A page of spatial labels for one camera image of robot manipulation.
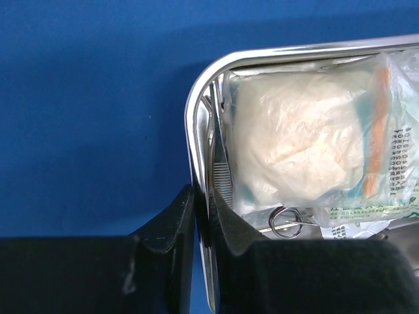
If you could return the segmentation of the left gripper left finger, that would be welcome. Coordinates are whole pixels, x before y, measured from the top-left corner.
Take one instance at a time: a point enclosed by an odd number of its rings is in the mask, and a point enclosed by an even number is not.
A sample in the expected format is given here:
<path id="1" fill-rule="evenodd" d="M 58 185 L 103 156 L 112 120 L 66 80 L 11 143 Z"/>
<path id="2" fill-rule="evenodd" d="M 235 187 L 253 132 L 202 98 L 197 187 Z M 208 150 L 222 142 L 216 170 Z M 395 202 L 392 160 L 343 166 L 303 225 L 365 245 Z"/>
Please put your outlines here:
<path id="1" fill-rule="evenodd" d="M 188 313 L 194 194 L 129 235 L 1 239 L 2 313 Z"/>

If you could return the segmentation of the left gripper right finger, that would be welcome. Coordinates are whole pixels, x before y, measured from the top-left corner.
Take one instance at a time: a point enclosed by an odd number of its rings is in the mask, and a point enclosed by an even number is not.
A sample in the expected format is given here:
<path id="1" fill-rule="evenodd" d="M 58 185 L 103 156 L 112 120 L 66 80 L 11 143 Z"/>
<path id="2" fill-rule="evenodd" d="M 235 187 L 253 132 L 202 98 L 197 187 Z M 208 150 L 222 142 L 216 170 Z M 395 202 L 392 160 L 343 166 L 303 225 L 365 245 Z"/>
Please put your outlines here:
<path id="1" fill-rule="evenodd" d="M 209 199 L 217 313 L 417 313 L 418 280 L 381 240 L 273 240 Z"/>

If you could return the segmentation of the beige gauze ball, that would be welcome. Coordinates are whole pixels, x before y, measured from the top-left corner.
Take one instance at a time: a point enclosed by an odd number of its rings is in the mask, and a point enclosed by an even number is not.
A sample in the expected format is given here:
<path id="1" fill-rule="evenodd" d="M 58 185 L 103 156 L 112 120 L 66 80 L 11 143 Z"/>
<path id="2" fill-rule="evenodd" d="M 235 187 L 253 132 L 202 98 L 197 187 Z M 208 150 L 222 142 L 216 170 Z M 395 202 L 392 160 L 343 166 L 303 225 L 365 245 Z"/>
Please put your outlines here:
<path id="1" fill-rule="evenodd" d="M 352 70 L 232 81 L 238 182 L 255 203 L 312 205 L 358 185 L 365 162 L 355 105 L 370 80 Z"/>

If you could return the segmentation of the metal instrument tray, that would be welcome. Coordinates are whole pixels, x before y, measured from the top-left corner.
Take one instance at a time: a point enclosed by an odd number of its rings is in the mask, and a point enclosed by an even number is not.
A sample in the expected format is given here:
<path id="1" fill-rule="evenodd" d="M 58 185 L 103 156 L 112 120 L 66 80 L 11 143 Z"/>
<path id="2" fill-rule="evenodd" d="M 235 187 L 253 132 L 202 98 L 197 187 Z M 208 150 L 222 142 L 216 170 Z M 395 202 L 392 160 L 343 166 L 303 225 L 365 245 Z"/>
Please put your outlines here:
<path id="1" fill-rule="evenodd" d="M 309 60 L 335 60 L 355 56 L 368 56 L 381 51 L 404 50 L 418 47 L 418 35 L 399 35 L 355 41 L 334 43 L 306 44 L 243 50 L 223 56 L 210 64 L 196 79 L 189 92 L 185 107 L 185 131 L 189 150 L 192 186 L 194 188 L 194 208 L 198 232 L 200 235 L 200 252 L 207 301 L 211 312 L 217 311 L 217 270 L 214 251 L 211 249 L 210 220 L 208 196 L 211 189 L 210 175 L 213 149 L 210 143 L 213 109 L 202 102 L 208 86 L 222 73 L 237 67 L 259 67 L 268 64 L 296 63 Z"/>

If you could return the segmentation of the blue surgical drape cloth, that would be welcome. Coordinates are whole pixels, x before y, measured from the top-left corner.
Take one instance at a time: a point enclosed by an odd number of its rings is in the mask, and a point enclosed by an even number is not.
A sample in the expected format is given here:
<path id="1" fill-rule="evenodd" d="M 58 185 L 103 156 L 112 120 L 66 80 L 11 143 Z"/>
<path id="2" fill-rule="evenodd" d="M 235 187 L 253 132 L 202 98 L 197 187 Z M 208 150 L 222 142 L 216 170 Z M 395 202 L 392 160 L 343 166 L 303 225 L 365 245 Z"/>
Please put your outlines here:
<path id="1" fill-rule="evenodd" d="M 127 236 L 195 197 L 185 104 L 221 56 L 417 32 L 417 1 L 2 1 L 1 239 Z"/>

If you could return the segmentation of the white packet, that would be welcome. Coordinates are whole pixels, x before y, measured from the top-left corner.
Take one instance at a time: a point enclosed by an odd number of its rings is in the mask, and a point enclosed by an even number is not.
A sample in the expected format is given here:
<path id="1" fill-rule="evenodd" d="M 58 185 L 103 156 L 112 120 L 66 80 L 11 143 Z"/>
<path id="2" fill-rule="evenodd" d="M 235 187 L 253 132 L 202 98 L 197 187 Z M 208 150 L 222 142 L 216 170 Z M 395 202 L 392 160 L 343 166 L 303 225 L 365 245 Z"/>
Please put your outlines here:
<path id="1" fill-rule="evenodd" d="M 348 223 L 331 228 L 320 228 L 324 239 L 368 239 L 385 230 L 392 220 Z"/>

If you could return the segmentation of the green suture packet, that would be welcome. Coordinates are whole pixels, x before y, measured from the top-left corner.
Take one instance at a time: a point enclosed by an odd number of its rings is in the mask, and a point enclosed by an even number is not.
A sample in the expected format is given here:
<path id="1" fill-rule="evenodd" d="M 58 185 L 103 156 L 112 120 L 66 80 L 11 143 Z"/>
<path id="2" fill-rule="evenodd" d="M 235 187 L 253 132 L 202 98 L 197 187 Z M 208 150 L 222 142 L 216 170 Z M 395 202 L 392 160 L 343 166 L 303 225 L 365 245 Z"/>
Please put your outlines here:
<path id="1" fill-rule="evenodd" d="M 355 203 L 315 208 L 322 227 L 418 214 L 418 50 L 374 58 L 373 103 L 361 113 L 367 168 Z"/>

